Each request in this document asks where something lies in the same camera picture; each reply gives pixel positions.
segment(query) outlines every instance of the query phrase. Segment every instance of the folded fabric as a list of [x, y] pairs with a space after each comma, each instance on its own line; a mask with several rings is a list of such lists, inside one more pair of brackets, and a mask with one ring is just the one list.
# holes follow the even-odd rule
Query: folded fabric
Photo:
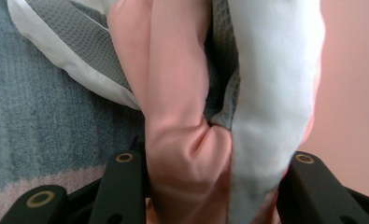
[[319, 1], [105, 1], [109, 30], [63, 0], [8, 2], [18, 29], [53, 63], [141, 108], [162, 223], [262, 220], [267, 192], [311, 128]]
[[202, 114], [210, 2], [121, 0], [108, 14], [146, 117], [149, 177], [162, 223], [254, 220], [312, 117], [323, 40], [318, 3], [229, 4], [239, 69], [212, 126]]

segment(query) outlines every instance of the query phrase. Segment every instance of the brass grommet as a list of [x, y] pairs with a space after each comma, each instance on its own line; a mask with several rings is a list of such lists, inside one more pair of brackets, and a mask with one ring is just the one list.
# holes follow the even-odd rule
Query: brass grommet
[[117, 162], [128, 162], [131, 161], [133, 158], [134, 155], [132, 155], [131, 153], [122, 153], [115, 160]]
[[[40, 202], [35, 200], [37, 197], [43, 196], [43, 195], [47, 196], [44, 200]], [[27, 200], [26, 205], [27, 207], [31, 207], [31, 208], [41, 207], [49, 203], [50, 201], [52, 201], [54, 197], [55, 197], [55, 193], [53, 193], [53, 191], [50, 191], [50, 190], [39, 191], [38, 193], [34, 194], [32, 197], [30, 197]]]
[[295, 155], [295, 159], [300, 162], [307, 163], [307, 164], [312, 164], [315, 162], [315, 160], [313, 160], [312, 157], [306, 156], [305, 154], [297, 154]]

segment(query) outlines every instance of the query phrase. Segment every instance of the white fabric edge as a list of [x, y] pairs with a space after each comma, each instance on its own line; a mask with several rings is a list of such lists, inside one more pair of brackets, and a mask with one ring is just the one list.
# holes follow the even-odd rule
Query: white fabric edge
[[90, 91], [120, 105], [139, 110], [135, 96], [100, 74], [71, 50], [24, 0], [7, 0], [10, 16], [19, 32], [35, 44], [56, 66]]
[[241, 78], [232, 128], [228, 222], [249, 223], [305, 133], [324, 29], [319, 1], [228, 3]]

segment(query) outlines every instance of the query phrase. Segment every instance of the gray mesh fabric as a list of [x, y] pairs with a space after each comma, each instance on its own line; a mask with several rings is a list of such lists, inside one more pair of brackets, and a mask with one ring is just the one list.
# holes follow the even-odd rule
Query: gray mesh fabric
[[209, 73], [209, 89], [206, 98], [205, 116], [207, 120], [217, 114], [222, 108], [222, 100], [224, 97], [224, 84], [220, 78], [216, 64], [213, 60], [213, 42], [212, 35], [207, 37], [205, 52], [207, 57], [207, 69]]
[[26, 2], [84, 62], [130, 90], [109, 31], [105, 27], [91, 20], [65, 0], [26, 0]]
[[211, 122], [231, 130], [239, 94], [238, 53], [227, 0], [213, 0], [213, 60], [225, 88], [222, 110]]

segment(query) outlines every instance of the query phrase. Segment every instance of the pink cloth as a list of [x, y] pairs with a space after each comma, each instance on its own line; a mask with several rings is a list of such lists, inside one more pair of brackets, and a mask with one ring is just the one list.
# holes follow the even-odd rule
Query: pink cloth
[[161, 223], [227, 219], [232, 137], [203, 116], [210, 18], [210, 1], [198, 0], [120, 0], [108, 13], [114, 47], [146, 117], [152, 201]]

